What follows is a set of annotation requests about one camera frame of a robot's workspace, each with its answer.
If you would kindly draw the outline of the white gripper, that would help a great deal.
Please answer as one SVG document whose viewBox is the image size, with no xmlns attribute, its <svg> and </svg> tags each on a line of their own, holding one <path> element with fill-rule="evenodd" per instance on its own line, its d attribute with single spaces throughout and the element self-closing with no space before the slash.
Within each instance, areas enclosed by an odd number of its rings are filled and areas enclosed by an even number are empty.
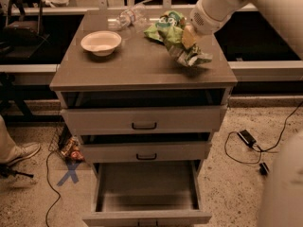
<svg viewBox="0 0 303 227">
<path fill-rule="evenodd" d="M 182 44 L 185 49 L 196 44 L 195 29 L 203 35 L 213 34 L 228 22 L 233 13 L 233 8 L 224 1 L 198 0 L 190 13 L 192 25 L 185 26 L 183 31 Z"/>
</svg>

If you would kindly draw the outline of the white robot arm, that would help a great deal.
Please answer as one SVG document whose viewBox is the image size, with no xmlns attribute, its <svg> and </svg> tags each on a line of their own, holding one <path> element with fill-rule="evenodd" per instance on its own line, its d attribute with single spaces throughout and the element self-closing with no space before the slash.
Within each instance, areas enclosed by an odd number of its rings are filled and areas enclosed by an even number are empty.
<svg viewBox="0 0 303 227">
<path fill-rule="evenodd" d="M 190 31 L 196 36 L 213 34 L 248 3 L 303 59 L 303 0 L 198 0 L 189 15 Z M 286 142 L 273 162 L 258 227 L 303 227 L 303 131 Z"/>
</svg>

